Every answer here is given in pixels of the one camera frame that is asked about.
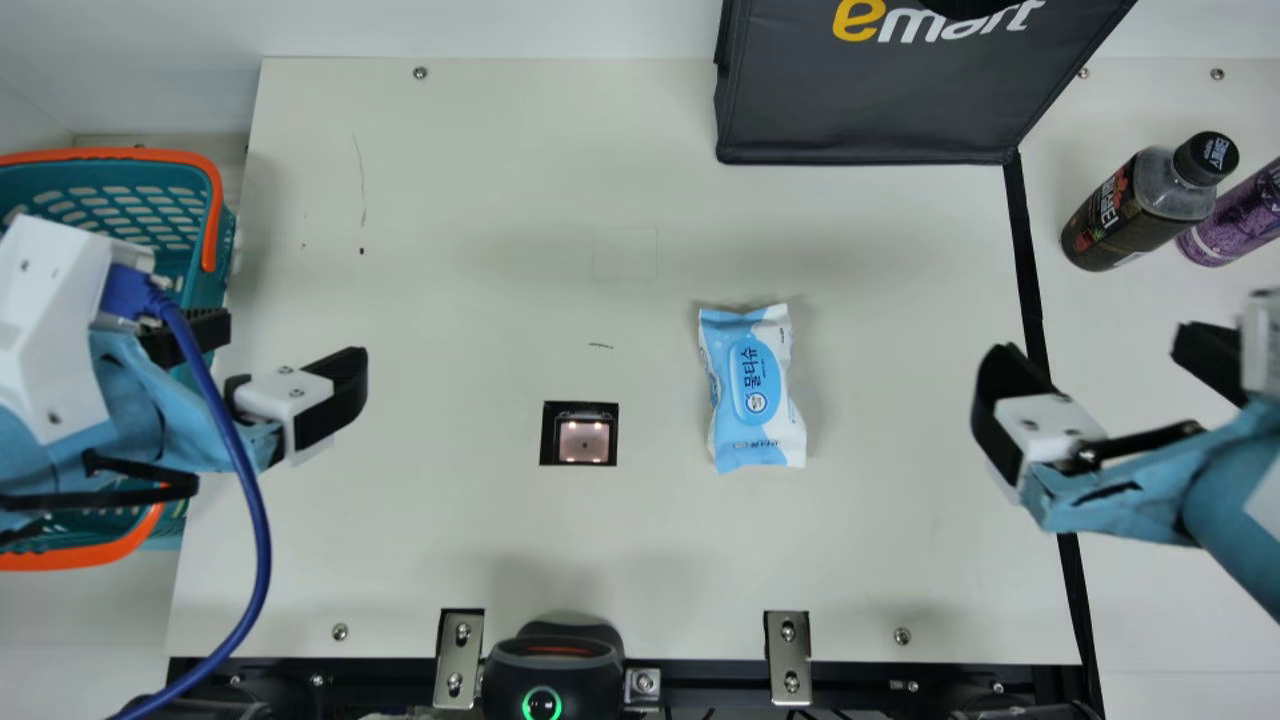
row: white table surface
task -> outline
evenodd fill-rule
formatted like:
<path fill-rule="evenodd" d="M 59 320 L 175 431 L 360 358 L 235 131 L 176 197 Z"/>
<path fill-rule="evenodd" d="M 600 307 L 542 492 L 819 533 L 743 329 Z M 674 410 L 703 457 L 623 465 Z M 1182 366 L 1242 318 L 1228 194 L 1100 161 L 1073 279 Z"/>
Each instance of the white table surface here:
<path fill-rule="evenodd" d="M 804 609 L 818 660 L 1078 662 L 1053 538 L 968 432 L 1021 334 L 998 168 L 721 165 L 705 61 L 417 64 L 264 64 L 218 370 L 364 345 L 371 386 L 264 479 L 239 655 L 429 656 L 440 609 L 485 607 L 486 646 L 573 609 L 635 657 L 759 659 L 762 611 Z M 809 466 L 719 477 L 695 311 L 778 300 Z M 539 468 L 545 400 L 620 402 L 620 465 Z M 251 546 L 210 479 L 170 653 L 221 639 Z"/>
<path fill-rule="evenodd" d="M 1215 67 L 1226 73 L 1220 82 L 1210 78 Z M 1023 143 L 1055 384 L 1112 434 L 1184 418 L 1221 424 L 1235 409 L 1172 363 L 1174 333 L 1196 320 L 1233 325 L 1251 290 L 1280 284 L 1280 243 L 1219 269 L 1170 246 L 1092 274 L 1064 258 L 1059 232 L 1146 145 L 1228 133 L 1242 163 L 1225 187 L 1280 155 L 1280 60 L 1098 60 L 1089 69 Z M 1274 701 L 1280 626 L 1206 553 L 1102 536 L 1082 536 L 1080 547 L 1108 708 L 1112 694 L 1124 708 L 1149 696 L 1164 700 L 1128 716 L 1194 717 L 1203 715 L 1193 707 L 1220 698 L 1211 715 L 1225 717 L 1247 698 Z M 1263 716 L 1275 703 L 1251 707 Z"/>

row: blue cable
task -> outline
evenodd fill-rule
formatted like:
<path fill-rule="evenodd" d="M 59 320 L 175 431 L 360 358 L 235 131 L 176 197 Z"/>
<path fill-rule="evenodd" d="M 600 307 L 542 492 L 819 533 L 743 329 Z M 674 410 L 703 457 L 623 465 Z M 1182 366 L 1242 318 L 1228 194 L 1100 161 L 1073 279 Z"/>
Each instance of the blue cable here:
<path fill-rule="evenodd" d="M 259 614 L 262 612 L 262 605 L 266 603 L 266 589 L 271 584 L 271 532 L 266 524 L 266 507 L 262 503 L 262 493 L 257 487 L 257 474 L 253 471 L 253 464 L 248 459 L 248 452 L 244 451 L 244 441 L 241 439 L 239 432 L 236 429 L 236 420 L 232 419 L 230 413 L 223 404 L 218 386 L 214 384 L 214 378 L 209 374 L 209 368 L 205 366 L 205 360 L 200 354 L 200 343 L 191 334 L 191 327 L 187 325 L 187 319 L 178 305 L 163 291 L 154 288 L 148 299 L 147 313 L 159 316 L 178 341 L 182 356 L 186 359 L 187 366 L 191 368 L 191 374 L 196 378 L 196 386 L 209 405 L 209 411 L 214 416 L 214 424 L 218 425 L 218 433 L 223 437 L 227 452 L 230 455 L 236 473 L 239 475 L 241 487 L 244 489 L 244 501 L 248 505 L 248 515 L 253 521 L 253 541 L 257 546 L 257 574 L 253 578 L 253 593 L 248 598 L 248 606 L 244 607 L 244 614 L 241 615 L 239 623 L 227 635 L 227 639 L 214 652 L 209 653 L 209 657 L 201 660 L 195 667 L 188 670 L 186 675 L 136 706 L 122 710 L 113 720 L 138 720 L 146 717 L 179 698 L 183 693 L 207 678 L 219 665 L 230 657 L 232 652 L 236 652 L 236 648 L 248 635 L 250 629 L 253 628 L 253 623 L 257 621 Z"/>

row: orange basket handle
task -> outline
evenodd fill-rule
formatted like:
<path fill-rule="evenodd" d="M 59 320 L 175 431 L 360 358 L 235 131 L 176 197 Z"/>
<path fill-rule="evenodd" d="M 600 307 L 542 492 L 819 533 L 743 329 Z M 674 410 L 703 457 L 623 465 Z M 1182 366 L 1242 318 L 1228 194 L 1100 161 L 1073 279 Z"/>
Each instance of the orange basket handle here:
<path fill-rule="evenodd" d="M 32 573 L 42 570 L 76 570 L 108 565 L 137 550 L 151 537 L 151 530 L 160 521 L 164 505 L 147 507 L 146 514 L 133 529 L 114 541 L 87 547 L 67 547 L 46 552 L 6 552 L 0 553 L 0 571 Z"/>
<path fill-rule="evenodd" d="M 65 163 L 68 160 L 143 160 L 191 165 L 209 177 L 209 215 L 205 218 L 205 238 L 200 246 L 200 269 L 212 273 L 218 269 L 218 224 L 223 213 L 223 176 L 209 158 L 184 150 L 159 150 L 154 147 L 60 147 L 32 150 L 0 156 L 0 167 L 31 163 Z"/>

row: green light ring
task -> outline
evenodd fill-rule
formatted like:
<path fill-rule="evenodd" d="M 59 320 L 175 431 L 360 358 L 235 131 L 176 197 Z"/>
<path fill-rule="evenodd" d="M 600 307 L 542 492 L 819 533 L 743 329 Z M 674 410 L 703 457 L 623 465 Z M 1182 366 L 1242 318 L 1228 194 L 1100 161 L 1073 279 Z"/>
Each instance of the green light ring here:
<path fill-rule="evenodd" d="M 550 720 L 559 720 L 559 714 L 561 711 L 564 710 L 564 701 L 561 700 L 559 693 L 556 692 L 556 688 L 552 688 L 549 685 L 538 685 L 536 688 L 532 688 L 527 693 L 525 693 L 525 700 L 520 701 L 520 711 L 525 714 L 525 720 L 534 720 L 532 714 L 529 712 L 529 698 L 534 697 L 534 693 L 536 693 L 538 691 L 547 691 L 556 700 L 556 712 L 552 715 Z"/>

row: emart logo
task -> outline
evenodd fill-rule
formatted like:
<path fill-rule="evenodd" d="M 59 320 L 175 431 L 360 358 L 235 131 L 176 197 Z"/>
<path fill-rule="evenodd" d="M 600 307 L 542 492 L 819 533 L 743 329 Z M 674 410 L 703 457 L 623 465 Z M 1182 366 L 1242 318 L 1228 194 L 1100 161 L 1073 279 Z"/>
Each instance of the emart logo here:
<path fill-rule="evenodd" d="M 1007 32 L 1021 32 L 1027 29 L 1032 10 L 1043 6 L 1044 0 L 1027 0 L 986 18 L 947 24 L 946 18 L 929 10 L 915 8 L 890 10 L 884 0 L 841 0 L 831 31 L 846 42 L 865 42 L 873 37 L 877 42 L 893 42 L 893 33 L 897 32 L 897 41 L 905 44 L 915 42 L 920 28 L 928 24 L 928 29 L 924 31 L 925 42 L 940 38 L 960 40 L 972 35 L 989 35 L 998 29 L 1001 23 L 1005 23 L 1004 29 Z"/>

